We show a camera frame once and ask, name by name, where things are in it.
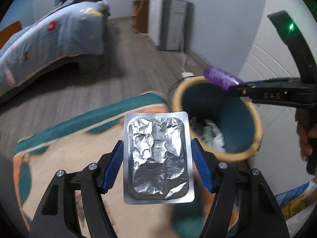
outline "wooden floor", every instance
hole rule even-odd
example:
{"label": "wooden floor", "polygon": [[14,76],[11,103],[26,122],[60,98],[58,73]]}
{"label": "wooden floor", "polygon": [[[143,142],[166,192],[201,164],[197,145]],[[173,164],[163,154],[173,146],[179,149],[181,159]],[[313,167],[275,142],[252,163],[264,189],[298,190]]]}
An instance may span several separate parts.
{"label": "wooden floor", "polygon": [[[0,203],[24,234],[12,181],[13,150],[20,138],[146,91],[167,95],[181,78],[180,53],[157,51],[129,20],[108,23],[106,46],[106,63],[97,72],[80,75],[76,64],[64,65],[0,105],[0,190],[6,191],[0,192]],[[203,71],[192,58],[186,69],[196,75]]]}

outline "bed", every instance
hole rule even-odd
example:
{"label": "bed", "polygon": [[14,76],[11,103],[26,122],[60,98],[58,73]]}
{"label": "bed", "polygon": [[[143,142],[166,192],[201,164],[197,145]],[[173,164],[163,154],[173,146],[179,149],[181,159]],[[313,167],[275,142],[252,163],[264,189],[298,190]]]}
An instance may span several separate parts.
{"label": "bed", "polygon": [[103,63],[108,15],[104,0],[68,0],[14,33],[0,49],[0,104],[66,63],[95,71]]}

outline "trash can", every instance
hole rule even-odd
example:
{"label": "trash can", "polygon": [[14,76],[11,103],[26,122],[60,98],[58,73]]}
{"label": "trash can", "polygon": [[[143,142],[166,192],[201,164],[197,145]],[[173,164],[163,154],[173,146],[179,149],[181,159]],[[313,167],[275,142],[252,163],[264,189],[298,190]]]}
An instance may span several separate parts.
{"label": "trash can", "polygon": [[193,77],[182,82],[172,99],[174,112],[185,111],[189,119],[213,121],[223,134],[226,153],[203,143],[191,130],[191,139],[198,138],[205,151],[218,160],[238,162],[258,153],[263,135],[256,107],[251,102],[232,97],[227,91],[211,84],[205,77]]}

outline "metal screw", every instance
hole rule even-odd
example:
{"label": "metal screw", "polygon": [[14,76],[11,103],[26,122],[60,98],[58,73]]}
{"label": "metal screw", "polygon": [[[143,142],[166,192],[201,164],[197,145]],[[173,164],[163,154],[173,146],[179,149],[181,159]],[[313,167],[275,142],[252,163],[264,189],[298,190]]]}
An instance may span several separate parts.
{"label": "metal screw", "polygon": [[258,176],[260,174],[260,171],[258,169],[252,169],[252,173],[255,175],[255,176]]}
{"label": "metal screw", "polygon": [[56,175],[57,175],[58,177],[61,177],[63,174],[64,174],[64,171],[63,171],[63,170],[58,170],[57,173],[56,173]]}
{"label": "metal screw", "polygon": [[220,168],[222,168],[222,169],[226,169],[226,168],[228,167],[228,165],[227,165],[226,163],[224,163],[224,162],[220,162],[220,163],[218,164],[218,166],[219,166]]}
{"label": "metal screw", "polygon": [[89,168],[90,170],[95,170],[95,169],[97,168],[97,164],[92,163],[92,164],[90,164],[90,165],[88,166],[88,168]]}

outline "purple bottle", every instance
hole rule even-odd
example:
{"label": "purple bottle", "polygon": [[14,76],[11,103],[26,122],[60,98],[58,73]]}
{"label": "purple bottle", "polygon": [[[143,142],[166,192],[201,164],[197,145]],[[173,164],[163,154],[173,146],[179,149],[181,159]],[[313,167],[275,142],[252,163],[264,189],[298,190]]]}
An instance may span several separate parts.
{"label": "purple bottle", "polygon": [[203,75],[212,84],[215,84],[224,90],[228,90],[230,86],[240,85],[244,83],[241,79],[212,65],[207,65],[207,67],[203,71]]}

